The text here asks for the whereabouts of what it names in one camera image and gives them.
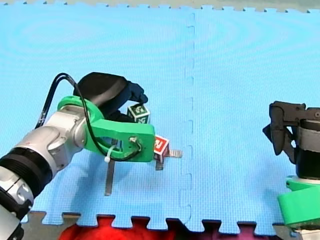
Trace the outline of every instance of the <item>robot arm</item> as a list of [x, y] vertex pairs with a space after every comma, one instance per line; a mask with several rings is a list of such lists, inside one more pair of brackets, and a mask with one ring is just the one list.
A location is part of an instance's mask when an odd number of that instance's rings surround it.
[[[32, 209], [34, 199], [82, 149], [102, 155], [111, 156], [114, 152], [117, 156], [124, 156], [113, 157], [118, 161], [152, 160], [154, 141], [150, 140], [155, 138], [153, 127], [124, 123], [129, 121], [122, 113], [114, 117], [127, 101], [138, 104], [148, 101], [139, 85], [124, 77], [97, 72], [86, 75], [79, 84], [73, 84], [77, 90], [74, 96], [62, 100], [58, 110], [44, 124], [58, 85], [57, 81], [53, 82], [36, 128], [0, 158], [0, 240], [22, 239], [24, 231], [20, 222]], [[108, 121], [110, 116], [119, 122]], [[124, 146], [129, 147], [122, 151], [112, 150], [97, 140], [102, 136], [92, 135], [99, 131], [102, 135], [106, 133], [103, 137], [122, 138]], [[140, 147], [135, 154], [128, 152], [136, 145]]]
[[269, 116], [263, 133], [274, 153], [285, 152], [296, 169], [286, 181], [291, 192], [278, 196], [284, 223], [300, 240], [320, 239], [320, 108], [275, 101]]

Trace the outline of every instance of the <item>green plastic part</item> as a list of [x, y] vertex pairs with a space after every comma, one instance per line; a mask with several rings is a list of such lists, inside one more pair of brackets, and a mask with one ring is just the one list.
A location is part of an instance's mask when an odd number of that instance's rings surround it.
[[[129, 156], [132, 152], [137, 150], [137, 145], [129, 138], [135, 137], [137, 142], [141, 144], [142, 151], [135, 157], [130, 158], [128, 162], [150, 162], [154, 158], [155, 146], [155, 129], [151, 124], [140, 123], [126, 123], [105, 120], [99, 108], [92, 102], [85, 100], [92, 131], [98, 144], [107, 153], [111, 147], [110, 144], [103, 141], [103, 138], [111, 138], [121, 141], [121, 149], [115, 147], [112, 149], [111, 157], [122, 159]], [[82, 101], [78, 96], [66, 96], [58, 104], [58, 110], [66, 105], [76, 105], [83, 107]], [[85, 125], [86, 142], [84, 148], [101, 154], [92, 140], [88, 127]]]
[[320, 185], [289, 177], [287, 187], [292, 192], [278, 196], [284, 224], [292, 229], [320, 223]]

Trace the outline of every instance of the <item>gray floor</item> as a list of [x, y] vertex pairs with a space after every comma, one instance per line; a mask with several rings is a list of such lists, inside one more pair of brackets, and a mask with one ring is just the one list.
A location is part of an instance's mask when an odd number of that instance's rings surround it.
[[[35, 0], [26, 0], [27, 3], [32, 3]], [[77, 0], [67, 0], [68, 4], [73, 4]], [[88, 4], [95, 4], [99, 0], [83, 0], [82, 2]], [[160, 4], [169, 4], [172, 8], [179, 6], [190, 6], [193, 8], [200, 8], [201, 5], [212, 5], [215, 9], [221, 9], [223, 6], [233, 6], [236, 10], [242, 10], [244, 7], [253, 7], [257, 11], [263, 11], [264, 8], [276, 8], [279, 12], [284, 12], [286, 9], [295, 9], [301, 12], [306, 12], [308, 9], [320, 9], [320, 0], [109, 0], [107, 4], [114, 6], [116, 4], [129, 4], [134, 7], [139, 4], [149, 3], [151, 7], [157, 7]], [[52, 226], [43, 225], [41, 220], [43, 218], [41, 213], [32, 213], [29, 215], [30, 221], [23, 225], [25, 229], [24, 240], [56, 240], [61, 231], [66, 227], [76, 222], [76, 218], [64, 218], [64, 225]], [[288, 231], [281, 227], [275, 227], [276, 232], [285, 240], [289, 240]]]

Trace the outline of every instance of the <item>wooden block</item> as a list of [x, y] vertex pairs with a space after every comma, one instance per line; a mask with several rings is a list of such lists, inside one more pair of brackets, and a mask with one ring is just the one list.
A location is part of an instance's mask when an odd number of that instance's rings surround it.
[[163, 163], [164, 158], [168, 156], [169, 152], [169, 140], [162, 136], [155, 135], [154, 159]]
[[127, 115], [134, 119], [135, 123], [148, 124], [150, 122], [150, 111], [146, 106], [129, 106], [127, 110]]

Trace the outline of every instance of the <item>red block face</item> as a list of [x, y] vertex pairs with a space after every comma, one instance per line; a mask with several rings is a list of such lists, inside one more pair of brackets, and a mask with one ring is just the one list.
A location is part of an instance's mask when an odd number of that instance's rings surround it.
[[156, 154], [162, 155], [166, 147], [168, 146], [169, 140], [165, 139], [161, 136], [155, 136], [155, 142], [154, 142], [154, 152]]

